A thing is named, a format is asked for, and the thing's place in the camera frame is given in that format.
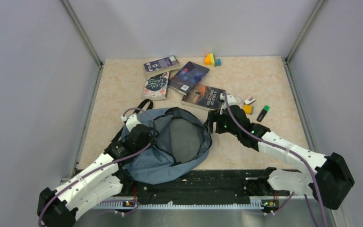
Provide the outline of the A Tale of Two Cities book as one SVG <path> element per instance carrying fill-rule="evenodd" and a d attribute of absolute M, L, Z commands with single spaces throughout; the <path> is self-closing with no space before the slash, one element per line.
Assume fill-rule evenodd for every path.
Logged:
<path fill-rule="evenodd" d="M 220 88 L 197 84 L 186 96 L 183 96 L 181 104 L 206 111 L 216 110 L 222 105 L 220 95 L 224 92 L 225 90 Z"/>

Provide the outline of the blue-grey student backpack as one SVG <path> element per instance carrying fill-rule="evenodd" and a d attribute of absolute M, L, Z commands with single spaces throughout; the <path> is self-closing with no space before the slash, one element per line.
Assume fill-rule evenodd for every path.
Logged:
<path fill-rule="evenodd" d="M 134 111 L 139 121 L 151 126 L 154 119 L 154 145 L 125 165 L 131 177 L 147 184 L 173 181 L 198 167 L 209 155 L 212 138 L 204 123 L 191 112 L 179 108 L 153 108 L 145 99 Z"/>

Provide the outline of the dark blue bokeh book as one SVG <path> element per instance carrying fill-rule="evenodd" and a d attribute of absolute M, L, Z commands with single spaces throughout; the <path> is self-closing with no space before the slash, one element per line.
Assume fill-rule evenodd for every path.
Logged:
<path fill-rule="evenodd" d="M 169 86 L 183 95 L 188 95 L 209 71 L 209 68 L 189 61 L 170 78 Z"/>

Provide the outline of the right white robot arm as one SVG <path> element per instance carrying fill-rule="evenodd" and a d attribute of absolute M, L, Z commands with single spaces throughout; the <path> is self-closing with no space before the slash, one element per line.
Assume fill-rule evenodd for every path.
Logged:
<path fill-rule="evenodd" d="M 258 182 L 259 191 L 291 191 L 313 196 L 324 207 L 337 210 L 355 181 L 345 159 L 338 153 L 325 155 L 293 144 L 270 128 L 253 123 L 238 106 L 211 110 L 204 125 L 210 132 L 230 133 L 245 147 L 271 155 L 294 171 L 268 167 Z"/>

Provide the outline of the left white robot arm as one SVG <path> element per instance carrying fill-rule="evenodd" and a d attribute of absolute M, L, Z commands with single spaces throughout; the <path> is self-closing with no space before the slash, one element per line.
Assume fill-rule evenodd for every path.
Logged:
<path fill-rule="evenodd" d="M 72 227 L 87 211 L 105 199 L 128 195 L 133 180 L 124 166 L 154 145 L 156 125 L 136 123 L 124 126 L 128 134 L 118 134 L 98 158 L 67 182 L 39 194 L 38 226 Z"/>

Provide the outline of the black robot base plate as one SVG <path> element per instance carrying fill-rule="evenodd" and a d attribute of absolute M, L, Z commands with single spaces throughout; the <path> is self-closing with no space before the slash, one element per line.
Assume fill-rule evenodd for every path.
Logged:
<path fill-rule="evenodd" d="M 136 199 L 142 205 L 249 204 L 258 197 L 279 199 L 289 191 L 275 191 L 260 176 L 261 170 L 193 170 L 161 184 L 133 181 L 111 200 Z"/>

